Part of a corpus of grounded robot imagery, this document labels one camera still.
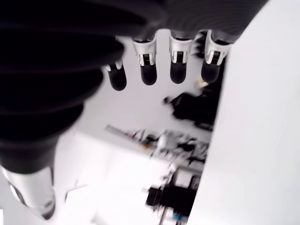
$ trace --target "white surface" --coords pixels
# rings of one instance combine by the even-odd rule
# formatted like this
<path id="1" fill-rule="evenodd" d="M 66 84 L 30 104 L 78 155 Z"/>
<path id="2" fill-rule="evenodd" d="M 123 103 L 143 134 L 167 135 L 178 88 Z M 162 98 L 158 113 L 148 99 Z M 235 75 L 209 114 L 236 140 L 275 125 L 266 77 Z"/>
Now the white surface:
<path id="1" fill-rule="evenodd" d="M 3 225 L 3 210 L 0 209 L 0 225 Z"/>
<path id="2" fill-rule="evenodd" d="M 271 0 L 233 46 L 188 225 L 300 224 L 299 9 Z"/>

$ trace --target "white wall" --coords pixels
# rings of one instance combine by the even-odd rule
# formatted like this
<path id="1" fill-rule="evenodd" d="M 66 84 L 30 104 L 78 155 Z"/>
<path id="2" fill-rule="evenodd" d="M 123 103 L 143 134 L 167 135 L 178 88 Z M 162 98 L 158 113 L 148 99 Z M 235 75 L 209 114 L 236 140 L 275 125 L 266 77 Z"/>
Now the white wall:
<path id="1" fill-rule="evenodd" d="M 96 96 L 87 102 L 79 129 L 91 136 L 126 147 L 140 150 L 139 146 L 104 131 L 107 124 L 124 130 L 147 128 L 156 132 L 173 128 L 209 141 L 210 132 L 193 128 L 191 122 L 176 121 L 171 116 L 171 108 L 162 104 L 166 96 L 176 97 L 184 91 L 195 92 L 195 81 L 199 78 L 202 62 L 190 56 L 187 63 L 187 77 L 182 84 L 174 84 L 170 79 L 169 31 L 160 30 L 157 34 L 157 81 L 152 86 L 142 82 L 138 63 L 131 39 L 123 38 L 125 53 L 124 69 L 127 87 L 115 91 L 104 71 L 105 80 Z"/>
<path id="2" fill-rule="evenodd" d="M 300 224 L 299 9 L 270 0 L 233 46 L 188 225 Z"/>

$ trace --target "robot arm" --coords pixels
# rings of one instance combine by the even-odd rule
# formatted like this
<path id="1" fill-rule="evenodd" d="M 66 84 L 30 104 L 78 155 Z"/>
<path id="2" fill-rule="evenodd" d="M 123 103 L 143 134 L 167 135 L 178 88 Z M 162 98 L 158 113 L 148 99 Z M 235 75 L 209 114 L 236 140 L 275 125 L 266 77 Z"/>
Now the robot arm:
<path id="1" fill-rule="evenodd" d="M 17 199 L 44 219 L 53 215 L 53 162 L 59 136 L 79 118 L 84 101 L 102 83 L 100 66 L 109 65 L 116 90 L 125 88 L 120 61 L 124 48 L 116 35 L 134 38 L 142 80 L 153 85 L 156 38 L 135 37 L 145 30 L 170 29 L 171 79 L 181 83 L 194 35 L 209 30 L 202 69 L 208 75 L 202 77 L 210 83 L 232 44 L 266 2 L 1 2 L 0 164 Z M 117 84 L 115 77 L 122 77 L 122 83 Z"/>

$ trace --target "silver metal part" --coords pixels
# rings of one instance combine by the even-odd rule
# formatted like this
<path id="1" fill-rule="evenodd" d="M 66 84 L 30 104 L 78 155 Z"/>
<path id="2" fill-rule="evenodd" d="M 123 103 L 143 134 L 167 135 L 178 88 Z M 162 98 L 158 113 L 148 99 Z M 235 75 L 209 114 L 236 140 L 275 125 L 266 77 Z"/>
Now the silver metal part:
<path id="1" fill-rule="evenodd" d="M 17 200 L 43 219 L 52 217 L 55 211 L 55 194 L 50 167 L 31 174 L 10 172 L 3 167 L 2 171 Z"/>
<path id="2" fill-rule="evenodd" d="M 212 58 L 214 57 L 215 52 L 219 52 L 220 56 L 217 61 L 217 66 L 222 64 L 223 59 L 228 54 L 232 44 L 228 45 L 219 45 L 216 44 L 211 38 L 211 30 L 207 32 L 206 41 L 205 41 L 205 61 L 207 64 L 211 64 Z"/>
<path id="3" fill-rule="evenodd" d="M 171 55 L 171 60 L 173 63 L 177 62 L 178 52 L 183 52 L 182 63 L 188 61 L 188 55 L 191 51 L 193 39 L 189 40 L 177 40 L 172 37 L 171 33 L 169 35 L 169 51 Z"/>
<path id="4" fill-rule="evenodd" d="M 115 64 L 116 64 L 117 69 L 121 69 L 123 66 L 123 60 L 120 59 L 120 60 L 116 61 Z M 110 65 L 105 66 L 105 68 L 108 72 L 110 72 L 112 70 Z"/>
<path id="5" fill-rule="evenodd" d="M 135 53 L 139 59 L 140 65 L 145 66 L 144 55 L 149 55 L 150 65 L 155 64 L 156 58 L 156 39 L 157 35 L 155 34 L 154 38 L 148 42 L 140 42 L 133 40 L 133 47 L 135 49 Z"/>

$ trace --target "black rubber fingertip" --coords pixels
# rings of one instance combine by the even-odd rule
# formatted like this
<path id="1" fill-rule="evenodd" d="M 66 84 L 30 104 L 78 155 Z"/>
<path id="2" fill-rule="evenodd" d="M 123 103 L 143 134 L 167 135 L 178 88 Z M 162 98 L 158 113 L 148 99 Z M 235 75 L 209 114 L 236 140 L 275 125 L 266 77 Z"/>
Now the black rubber fingertip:
<path id="1" fill-rule="evenodd" d="M 171 62 L 170 76 L 174 83 L 182 83 L 186 79 L 187 64 L 186 63 L 173 63 Z"/>
<path id="2" fill-rule="evenodd" d="M 124 90 L 126 88 L 127 79 L 123 66 L 119 70 L 116 69 L 109 71 L 108 75 L 112 88 L 114 88 L 117 91 Z"/>
<path id="3" fill-rule="evenodd" d="M 141 75 L 142 75 L 142 81 L 146 85 L 153 85 L 155 84 L 158 74 L 156 71 L 156 65 L 145 65 L 141 67 Z"/>
<path id="4" fill-rule="evenodd" d="M 207 64 L 205 60 L 203 60 L 202 69 L 201 69 L 201 77 L 207 83 L 213 83 L 217 80 L 219 75 L 220 66 L 216 64 Z"/>

